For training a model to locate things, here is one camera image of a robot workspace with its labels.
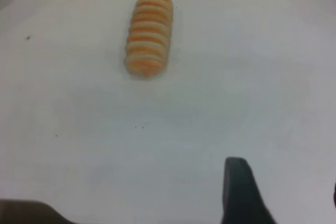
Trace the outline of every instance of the black object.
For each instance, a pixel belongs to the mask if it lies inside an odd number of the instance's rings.
[[[276,224],[264,205],[245,159],[225,161],[222,224]]]
[[[246,160],[225,161],[222,224],[275,224]],[[35,201],[0,200],[0,224],[74,224]]]

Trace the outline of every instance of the black plastic piece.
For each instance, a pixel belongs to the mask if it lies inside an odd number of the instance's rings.
[[[222,224],[275,224],[245,159],[225,161]]]

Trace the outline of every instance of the striped sausage-shaped object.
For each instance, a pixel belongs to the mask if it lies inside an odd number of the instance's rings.
[[[173,22],[171,0],[138,0],[127,38],[129,73],[154,76],[167,65]]]

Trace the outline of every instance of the dark spot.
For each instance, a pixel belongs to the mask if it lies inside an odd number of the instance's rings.
[[[335,184],[335,189],[334,189],[334,204],[335,204],[335,207],[336,207],[336,184]]]

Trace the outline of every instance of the white table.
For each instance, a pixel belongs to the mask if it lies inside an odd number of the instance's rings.
[[[215,224],[241,156],[278,223],[334,223],[336,0],[173,0],[149,81],[122,63],[135,1],[0,0],[0,198]]]

